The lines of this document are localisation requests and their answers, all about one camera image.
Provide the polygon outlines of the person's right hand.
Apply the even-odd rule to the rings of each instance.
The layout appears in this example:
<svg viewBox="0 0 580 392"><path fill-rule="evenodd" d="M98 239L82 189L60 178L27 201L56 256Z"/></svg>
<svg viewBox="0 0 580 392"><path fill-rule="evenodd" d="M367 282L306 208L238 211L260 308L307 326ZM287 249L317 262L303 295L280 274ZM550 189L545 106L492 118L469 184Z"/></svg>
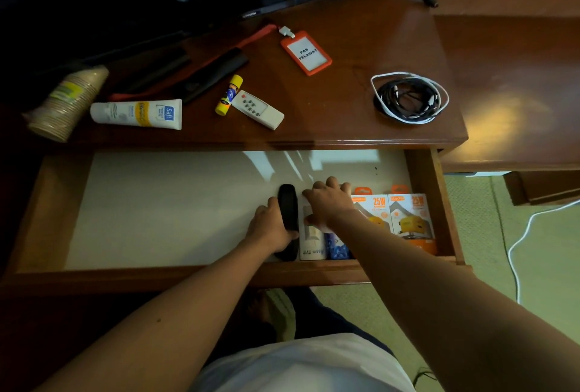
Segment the person's right hand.
<svg viewBox="0 0 580 392"><path fill-rule="evenodd" d="M334 190L327 188L325 182L317 181L305 190L318 190L318 212L312 213L308 220L319 230L329 233L338 219L354 211L354 205L350 183L340 183L340 190Z"/></svg>

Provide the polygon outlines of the person's left hand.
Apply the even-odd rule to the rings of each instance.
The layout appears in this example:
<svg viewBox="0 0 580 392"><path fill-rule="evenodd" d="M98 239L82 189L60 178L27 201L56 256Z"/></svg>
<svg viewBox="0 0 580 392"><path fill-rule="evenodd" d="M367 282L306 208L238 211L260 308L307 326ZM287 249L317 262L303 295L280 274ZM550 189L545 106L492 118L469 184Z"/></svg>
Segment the person's left hand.
<svg viewBox="0 0 580 392"><path fill-rule="evenodd" d="M267 205L257 207L248 226L244 241L252 245L258 245L272 255L283 251L287 246L282 245L280 242L283 231L287 230L282 222L278 199L270 197Z"/></svg>

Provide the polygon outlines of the white cardboard box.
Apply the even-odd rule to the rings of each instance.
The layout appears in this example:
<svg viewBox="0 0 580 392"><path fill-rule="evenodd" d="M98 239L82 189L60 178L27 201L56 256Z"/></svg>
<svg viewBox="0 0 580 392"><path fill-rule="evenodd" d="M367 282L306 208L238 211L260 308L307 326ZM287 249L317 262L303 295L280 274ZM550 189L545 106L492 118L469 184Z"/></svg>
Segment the white cardboard box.
<svg viewBox="0 0 580 392"><path fill-rule="evenodd" d="M301 238L299 246L300 261L320 261L327 259L327 246L324 233L312 224L308 217L312 214L309 205L303 206Z"/></svg>

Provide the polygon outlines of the black remote control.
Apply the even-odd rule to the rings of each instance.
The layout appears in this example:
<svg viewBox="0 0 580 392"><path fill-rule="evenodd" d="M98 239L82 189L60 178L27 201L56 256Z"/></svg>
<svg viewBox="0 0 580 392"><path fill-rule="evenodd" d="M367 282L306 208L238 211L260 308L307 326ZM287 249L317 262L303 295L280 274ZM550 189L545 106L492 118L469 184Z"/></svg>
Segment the black remote control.
<svg viewBox="0 0 580 392"><path fill-rule="evenodd" d="M299 252L299 211L298 198L294 186L282 184L279 187L277 199L284 228L287 231L296 233L296 237L288 243L283 251L274 255L283 262L293 262Z"/></svg>

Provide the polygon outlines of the person's left forearm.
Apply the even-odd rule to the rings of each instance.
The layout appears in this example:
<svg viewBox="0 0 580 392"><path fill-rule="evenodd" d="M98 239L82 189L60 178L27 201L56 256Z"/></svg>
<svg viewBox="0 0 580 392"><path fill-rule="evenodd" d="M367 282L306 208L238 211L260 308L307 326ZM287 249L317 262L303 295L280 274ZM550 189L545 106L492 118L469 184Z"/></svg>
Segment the person's left forearm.
<svg viewBox="0 0 580 392"><path fill-rule="evenodd" d="M129 315L34 392L186 392L271 253L263 239L243 240Z"/></svg>

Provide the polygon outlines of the person's right forearm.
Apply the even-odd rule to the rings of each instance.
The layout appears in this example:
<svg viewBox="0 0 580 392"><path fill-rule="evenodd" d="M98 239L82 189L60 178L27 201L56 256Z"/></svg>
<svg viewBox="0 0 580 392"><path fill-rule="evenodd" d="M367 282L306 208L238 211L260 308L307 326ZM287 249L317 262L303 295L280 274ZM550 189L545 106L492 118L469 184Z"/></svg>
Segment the person's right forearm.
<svg viewBox="0 0 580 392"><path fill-rule="evenodd" d="M580 345L356 210L326 220L446 392L580 392Z"/></svg>

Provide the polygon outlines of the blue patterned box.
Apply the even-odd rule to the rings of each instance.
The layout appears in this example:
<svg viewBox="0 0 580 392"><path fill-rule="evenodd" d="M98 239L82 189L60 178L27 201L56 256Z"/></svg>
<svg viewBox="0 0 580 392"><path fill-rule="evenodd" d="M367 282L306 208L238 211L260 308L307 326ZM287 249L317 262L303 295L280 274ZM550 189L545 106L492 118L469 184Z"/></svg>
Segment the blue patterned box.
<svg viewBox="0 0 580 392"><path fill-rule="evenodd" d="M335 233L324 234L327 259L329 260L349 260L352 258L351 252L346 244Z"/></svg>

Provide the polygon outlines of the white orange charger box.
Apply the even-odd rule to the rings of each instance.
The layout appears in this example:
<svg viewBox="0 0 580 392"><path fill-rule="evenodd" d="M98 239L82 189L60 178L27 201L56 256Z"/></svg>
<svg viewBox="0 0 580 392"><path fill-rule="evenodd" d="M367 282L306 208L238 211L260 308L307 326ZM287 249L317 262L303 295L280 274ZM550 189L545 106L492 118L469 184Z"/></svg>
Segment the white orange charger box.
<svg viewBox="0 0 580 392"><path fill-rule="evenodd" d="M394 233L388 194L373 194L368 187L356 187L352 191L354 207L370 222Z"/></svg>
<svg viewBox="0 0 580 392"><path fill-rule="evenodd" d="M430 255L438 254L426 194L391 193L388 195L388 207L395 235Z"/></svg>

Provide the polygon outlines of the brown wooden desk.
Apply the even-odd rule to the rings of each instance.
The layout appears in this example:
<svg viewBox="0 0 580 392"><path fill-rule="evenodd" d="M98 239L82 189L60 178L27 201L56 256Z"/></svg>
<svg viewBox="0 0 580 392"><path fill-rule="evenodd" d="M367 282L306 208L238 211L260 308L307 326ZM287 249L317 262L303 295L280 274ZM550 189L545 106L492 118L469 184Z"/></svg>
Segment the brown wooden desk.
<svg viewBox="0 0 580 392"><path fill-rule="evenodd" d="M404 71L456 93L434 17L420 0L319 0L278 11L277 25L306 31L333 59L308 76L271 32L243 48L243 89L281 111L269 130L237 110L219 117L214 108L227 88L218 83L183 107L183 128L145 129L101 125L84 119L68 143L49 141L24 129L21 145L59 150L267 150L310 148L453 149L468 139L457 99L429 124L401 124L373 105L373 75Z"/></svg>

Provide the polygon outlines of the person's dark trousers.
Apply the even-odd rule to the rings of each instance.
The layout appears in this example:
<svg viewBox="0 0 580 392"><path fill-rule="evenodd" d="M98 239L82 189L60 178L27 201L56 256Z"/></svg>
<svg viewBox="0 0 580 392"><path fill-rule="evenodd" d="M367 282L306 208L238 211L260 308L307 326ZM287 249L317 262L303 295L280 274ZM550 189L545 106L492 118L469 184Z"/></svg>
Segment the person's dark trousers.
<svg viewBox="0 0 580 392"><path fill-rule="evenodd" d="M282 291L294 308L296 339L352 333L394 355L376 337L324 306L309 287L290 287ZM244 350L281 343L268 302L266 291L246 289L204 366Z"/></svg>

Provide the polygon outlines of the white remote control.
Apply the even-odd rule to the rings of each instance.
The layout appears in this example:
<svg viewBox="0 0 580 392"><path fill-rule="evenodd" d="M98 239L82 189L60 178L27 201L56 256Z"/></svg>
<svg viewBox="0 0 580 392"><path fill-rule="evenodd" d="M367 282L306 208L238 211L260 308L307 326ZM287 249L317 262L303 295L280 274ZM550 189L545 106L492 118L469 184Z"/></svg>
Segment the white remote control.
<svg viewBox="0 0 580 392"><path fill-rule="evenodd" d="M231 105L270 130L276 130L285 118L282 112L245 90L236 94Z"/></svg>

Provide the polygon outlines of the person's white shirt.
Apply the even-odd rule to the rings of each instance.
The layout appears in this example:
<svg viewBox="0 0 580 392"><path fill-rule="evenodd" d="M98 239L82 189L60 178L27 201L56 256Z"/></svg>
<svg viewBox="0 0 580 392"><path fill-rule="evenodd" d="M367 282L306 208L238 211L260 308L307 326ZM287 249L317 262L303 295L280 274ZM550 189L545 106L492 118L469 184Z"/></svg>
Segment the person's white shirt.
<svg viewBox="0 0 580 392"><path fill-rule="evenodd" d="M397 359L352 334L244 350L206 366L188 392L416 392Z"/></svg>

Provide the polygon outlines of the orange badge holder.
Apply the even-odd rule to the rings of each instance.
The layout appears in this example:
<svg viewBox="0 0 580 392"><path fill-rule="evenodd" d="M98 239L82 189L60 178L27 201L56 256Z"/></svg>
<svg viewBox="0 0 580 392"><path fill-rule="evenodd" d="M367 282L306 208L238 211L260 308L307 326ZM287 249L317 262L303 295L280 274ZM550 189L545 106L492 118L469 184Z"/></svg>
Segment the orange badge holder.
<svg viewBox="0 0 580 392"><path fill-rule="evenodd" d="M283 26L279 28L279 33L283 36L280 45L307 76L313 76L332 65L333 59L306 31L293 31Z"/></svg>

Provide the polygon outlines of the yellow glue stick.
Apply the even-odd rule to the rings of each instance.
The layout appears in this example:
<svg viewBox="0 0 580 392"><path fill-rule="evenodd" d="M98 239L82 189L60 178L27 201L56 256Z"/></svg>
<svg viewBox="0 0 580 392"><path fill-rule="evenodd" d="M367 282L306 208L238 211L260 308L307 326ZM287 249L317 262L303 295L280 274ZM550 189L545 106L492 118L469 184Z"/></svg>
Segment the yellow glue stick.
<svg viewBox="0 0 580 392"><path fill-rule="evenodd" d="M243 83L243 78L240 75L233 75L229 81L228 88L224 95L222 95L221 99L217 103L214 111L219 116L223 117L228 113L228 110L231 107L231 103L235 96L238 94L241 85Z"/></svg>

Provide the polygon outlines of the wooden drawer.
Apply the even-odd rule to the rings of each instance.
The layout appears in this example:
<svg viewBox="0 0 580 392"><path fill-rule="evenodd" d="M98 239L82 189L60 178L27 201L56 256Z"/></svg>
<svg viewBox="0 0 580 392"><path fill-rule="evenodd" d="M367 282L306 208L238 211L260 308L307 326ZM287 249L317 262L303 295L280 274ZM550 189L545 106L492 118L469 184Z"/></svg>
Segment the wooden drawer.
<svg viewBox="0 0 580 392"><path fill-rule="evenodd" d="M435 149L47 155L4 272L0 299L153 292L219 259L283 184L335 176L367 192L424 194L440 260L465 266Z"/></svg>

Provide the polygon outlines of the black comb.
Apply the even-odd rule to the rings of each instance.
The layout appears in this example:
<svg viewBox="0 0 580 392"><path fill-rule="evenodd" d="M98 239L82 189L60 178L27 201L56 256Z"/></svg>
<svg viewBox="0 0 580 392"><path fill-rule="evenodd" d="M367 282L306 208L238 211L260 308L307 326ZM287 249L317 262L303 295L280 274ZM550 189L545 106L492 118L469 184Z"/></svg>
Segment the black comb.
<svg viewBox="0 0 580 392"><path fill-rule="evenodd" d="M182 100L186 105L213 88L228 75L248 63L247 56L237 47L217 57L207 65L199 68L184 81L179 82L172 90L175 98Z"/></svg>

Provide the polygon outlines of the white cream tube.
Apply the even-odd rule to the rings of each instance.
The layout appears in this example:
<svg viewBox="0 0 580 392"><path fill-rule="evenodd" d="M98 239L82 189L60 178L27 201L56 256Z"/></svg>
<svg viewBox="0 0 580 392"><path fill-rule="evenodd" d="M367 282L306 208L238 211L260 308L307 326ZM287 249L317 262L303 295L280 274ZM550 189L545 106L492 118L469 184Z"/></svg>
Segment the white cream tube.
<svg viewBox="0 0 580 392"><path fill-rule="evenodd" d="M89 113L97 124L181 130L182 108L181 99L94 103Z"/></svg>

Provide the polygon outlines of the black flat case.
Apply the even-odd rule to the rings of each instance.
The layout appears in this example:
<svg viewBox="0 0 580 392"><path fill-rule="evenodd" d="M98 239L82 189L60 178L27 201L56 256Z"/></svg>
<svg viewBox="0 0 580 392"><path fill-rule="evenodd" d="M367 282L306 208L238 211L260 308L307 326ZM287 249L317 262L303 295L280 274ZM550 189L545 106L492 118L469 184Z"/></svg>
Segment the black flat case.
<svg viewBox="0 0 580 392"><path fill-rule="evenodd" d="M131 74L118 85L117 93L130 95L142 93L165 78L177 73L189 65L190 62L191 58L184 49L176 49Z"/></svg>

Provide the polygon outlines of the brown wooden side cabinet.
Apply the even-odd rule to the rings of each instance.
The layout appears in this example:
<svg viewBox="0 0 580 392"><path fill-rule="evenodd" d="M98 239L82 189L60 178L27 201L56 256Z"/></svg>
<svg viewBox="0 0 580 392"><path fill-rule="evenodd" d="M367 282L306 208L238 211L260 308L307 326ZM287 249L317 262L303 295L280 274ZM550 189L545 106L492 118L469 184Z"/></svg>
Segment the brown wooden side cabinet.
<svg viewBox="0 0 580 392"><path fill-rule="evenodd" d="M504 173L514 205L580 198L580 0L438 0L469 138L447 173Z"/></svg>

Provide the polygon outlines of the stack of paper cups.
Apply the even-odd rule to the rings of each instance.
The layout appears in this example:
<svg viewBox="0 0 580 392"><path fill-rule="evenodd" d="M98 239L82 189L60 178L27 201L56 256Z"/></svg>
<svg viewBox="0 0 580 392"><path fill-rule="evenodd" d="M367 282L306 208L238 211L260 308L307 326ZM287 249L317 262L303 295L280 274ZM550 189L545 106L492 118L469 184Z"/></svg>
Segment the stack of paper cups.
<svg viewBox="0 0 580 392"><path fill-rule="evenodd" d="M100 65L65 76L43 103L27 115L27 129L45 139L66 143L109 74L108 68Z"/></svg>

